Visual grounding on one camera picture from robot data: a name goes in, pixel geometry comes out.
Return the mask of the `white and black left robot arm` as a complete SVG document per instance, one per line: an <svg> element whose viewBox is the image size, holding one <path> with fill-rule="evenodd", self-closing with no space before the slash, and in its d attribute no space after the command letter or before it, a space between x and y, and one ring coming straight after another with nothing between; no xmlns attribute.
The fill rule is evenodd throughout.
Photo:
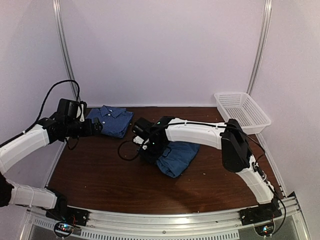
<svg viewBox="0 0 320 240"><path fill-rule="evenodd" d="M0 205L40 207L51 210L61 222L72 218L66 207L66 198L54 190L45 188L45 177L53 168L53 149L48 156L45 147L99 134L102 124L96 118L58 121L43 118L29 131L4 144L0 148Z"/></svg>

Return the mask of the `blue checked shirt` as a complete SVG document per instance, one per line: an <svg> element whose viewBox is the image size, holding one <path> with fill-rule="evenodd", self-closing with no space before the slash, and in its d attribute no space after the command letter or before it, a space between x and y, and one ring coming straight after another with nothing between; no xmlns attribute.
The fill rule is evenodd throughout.
<svg viewBox="0 0 320 240"><path fill-rule="evenodd" d="M98 118L102 124L101 134L113 138L122 139L133 119L134 113L126 108L103 105L100 108L93 108L87 115L92 121Z"/></svg>

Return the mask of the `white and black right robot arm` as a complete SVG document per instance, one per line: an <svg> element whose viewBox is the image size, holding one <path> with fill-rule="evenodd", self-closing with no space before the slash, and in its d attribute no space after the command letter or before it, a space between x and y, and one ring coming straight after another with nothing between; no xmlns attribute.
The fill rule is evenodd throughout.
<svg viewBox="0 0 320 240"><path fill-rule="evenodd" d="M207 123L164 116L153 123L141 117L132 131L137 135L134 142L150 153L167 142L194 143L221 150L223 167L242 178L260 205L256 210L258 219L266 221L278 209L274 187L255 159L247 134L237 120Z"/></svg>

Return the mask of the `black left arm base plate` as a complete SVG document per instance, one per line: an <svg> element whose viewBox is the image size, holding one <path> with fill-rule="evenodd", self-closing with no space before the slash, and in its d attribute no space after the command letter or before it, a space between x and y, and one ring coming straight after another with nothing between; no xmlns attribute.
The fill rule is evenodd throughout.
<svg viewBox="0 0 320 240"><path fill-rule="evenodd" d="M73 226L85 227L89 218L89 211L68 206L64 213L58 213L54 209L48 209L46 210L45 216L47 218L68 223Z"/></svg>

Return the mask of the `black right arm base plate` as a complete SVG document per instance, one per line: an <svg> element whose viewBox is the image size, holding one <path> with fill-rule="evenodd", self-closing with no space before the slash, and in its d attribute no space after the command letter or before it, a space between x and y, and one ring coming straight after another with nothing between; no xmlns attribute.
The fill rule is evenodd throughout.
<svg viewBox="0 0 320 240"><path fill-rule="evenodd" d="M238 213L243 226L271 221L282 216L280 207L271 203L241 209Z"/></svg>

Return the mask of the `blue grey cloth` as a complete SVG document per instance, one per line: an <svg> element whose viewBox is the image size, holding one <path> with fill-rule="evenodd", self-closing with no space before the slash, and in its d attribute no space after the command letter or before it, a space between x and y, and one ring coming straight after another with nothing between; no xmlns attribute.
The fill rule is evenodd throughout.
<svg viewBox="0 0 320 240"><path fill-rule="evenodd" d="M199 149L197 143L171 141L156 160L156 165L163 174L177 178L189 167Z"/></svg>

